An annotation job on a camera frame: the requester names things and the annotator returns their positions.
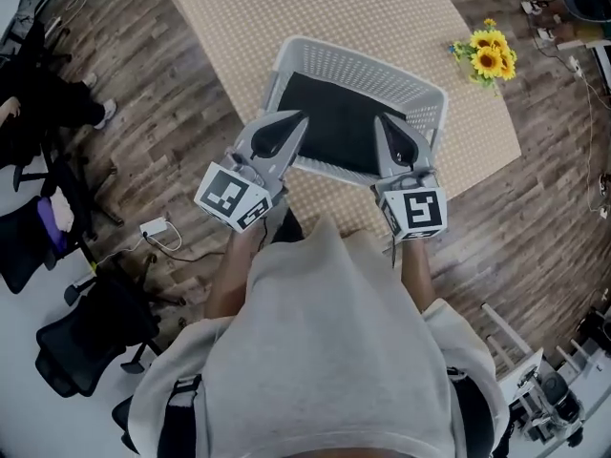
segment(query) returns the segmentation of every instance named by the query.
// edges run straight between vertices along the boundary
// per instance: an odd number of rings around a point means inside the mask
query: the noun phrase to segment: white machine
[[[429,238],[448,225],[426,138],[406,121],[380,114],[372,124],[380,179],[371,186],[396,241]],[[285,194],[283,178],[304,141],[307,117],[299,111],[264,115],[244,127],[220,164],[211,163],[195,202],[242,232]]]

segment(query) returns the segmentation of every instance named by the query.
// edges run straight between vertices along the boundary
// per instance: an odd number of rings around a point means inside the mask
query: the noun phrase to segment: white plastic basket
[[[265,90],[264,113],[276,112],[293,73],[328,81],[373,98],[405,114],[407,122],[431,144],[439,145],[448,109],[446,93],[418,76],[360,52],[300,35],[285,40]],[[294,166],[356,185],[378,177],[297,156]]]

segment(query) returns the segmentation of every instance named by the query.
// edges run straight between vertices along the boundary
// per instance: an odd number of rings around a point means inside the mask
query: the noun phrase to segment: yellow flower
[[[471,36],[470,45],[477,50],[488,48],[493,45],[493,38],[490,36],[490,31],[475,31]]]
[[[471,55],[471,64],[475,70],[485,78],[500,76],[502,60],[497,48],[486,46]]]
[[[507,81],[516,77],[516,62],[512,57],[511,53],[502,54],[500,56],[500,75],[501,77]]]
[[[490,31],[489,35],[491,46],[497,47],[501,52],[509,52],[509,45],[507,44],[507,39],[505,39],[505,36],[501,31]]]

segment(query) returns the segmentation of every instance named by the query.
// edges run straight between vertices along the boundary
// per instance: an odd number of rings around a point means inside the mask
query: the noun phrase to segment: wooden floor
[[[69,19],[74,11],[65,8],[71,1],[52,0],[47,13]],[[588,211],[586,200],[586,88],[560,62],[537,51],[520,0],[452,1],[470,27],[493,17],[517,51],[517,78],[502,89],[522,157],[451,201],[450,229],[429,241],[435,288],[482,336],[494,330],[479,309],[487,301],[555,361],[555,346],[570,347],[577,322],[589,302],[600,298],[596,290],[609,273],[609,224]],[[226,228],[206,220],[192,198],[208,162],[233,141],[241,122],[171,1],[87,0],[69,27],[62,49],[74,60],[64,68],[65,77],[78,80],[96,72],[95,95],[113,97],[119,106],[106,130],[83,128],[71,143],[90,158],[91,179],[100,179],[112,165],[118,168],[100,198],[126,223],[115,229],[100,220],[95,254],[133,246],[138,226],[161,215],[182,233],[182,257],[222,249]],[[581,49],[574,55],[602,94],[591,53]],[[596,204],[609,115],[594,96],[592,108],[590,183]],[[136,271],[150,249],[128,254],[129,269]],[[219,257],[197,263],[159,257],[147,287],[189,302],[179,310],[162,309],[168,337],[179,331],[179,317],[188,322],[201,317],[218,262]]]

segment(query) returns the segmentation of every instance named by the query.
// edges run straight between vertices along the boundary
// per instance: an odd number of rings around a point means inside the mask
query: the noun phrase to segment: hand
[[[21,114],[21,104],[16,96],[12,96],[4,102],[3,107],[6,107],[8,115],[12,115],[13,117],[18,117]]]

